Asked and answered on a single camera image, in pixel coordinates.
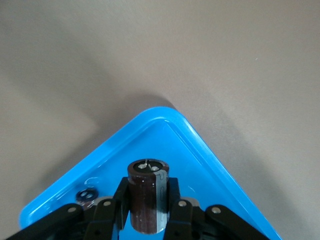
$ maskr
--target electrolytic capacitor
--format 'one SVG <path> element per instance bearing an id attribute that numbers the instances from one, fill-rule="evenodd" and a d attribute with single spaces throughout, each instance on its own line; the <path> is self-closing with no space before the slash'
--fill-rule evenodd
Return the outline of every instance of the electrolytic capacitor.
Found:
<path id="1" fill-rule="evenodd" d="M 128 166 L 130 219 L 143 234 L 156 234 L 167 225 L 169 166 L 164 161 L 142 159 Z"/>

